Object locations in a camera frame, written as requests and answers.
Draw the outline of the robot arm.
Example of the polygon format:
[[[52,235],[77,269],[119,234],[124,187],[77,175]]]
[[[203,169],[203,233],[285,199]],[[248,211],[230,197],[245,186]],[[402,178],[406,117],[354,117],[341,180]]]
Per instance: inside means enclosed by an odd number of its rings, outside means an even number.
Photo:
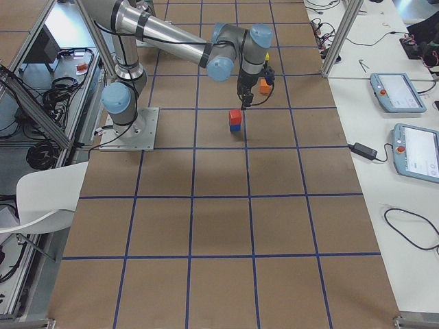
[[[226,81],[238,64],[237,96],[243,110],[253,106],[252,88],[260,79],[274,85],[274,70],[265,59],[273,31],[266,24],[245,29],[216,23],[212,39],[206,41],[134,7],[129,1],[84,1],[83,5],[94,24],[111,34],[117,52],[117,75],[122,80],[142,76],[136,42],[145,41],[206,69],[216,82]]]

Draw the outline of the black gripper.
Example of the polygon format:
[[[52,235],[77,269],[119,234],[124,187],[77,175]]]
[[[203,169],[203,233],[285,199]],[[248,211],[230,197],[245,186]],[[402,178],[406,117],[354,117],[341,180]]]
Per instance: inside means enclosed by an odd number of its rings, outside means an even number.
[[[240,71],[237,79],[237,95],[241,99],[241,110],[252,106],[254,94],[252,88],[257,84],[261,74],[250,74]]]

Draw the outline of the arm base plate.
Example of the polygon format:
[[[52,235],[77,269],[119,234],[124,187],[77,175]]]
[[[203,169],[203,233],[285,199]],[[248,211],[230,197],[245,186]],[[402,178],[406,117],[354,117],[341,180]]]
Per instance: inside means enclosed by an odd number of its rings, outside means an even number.
[[[154,149],[159,108],[140,108],[138,117],[132,127],[122,137],[118,132],[124,132],[116,126],[104,130],[99,146],[100,151],[152,151]]]

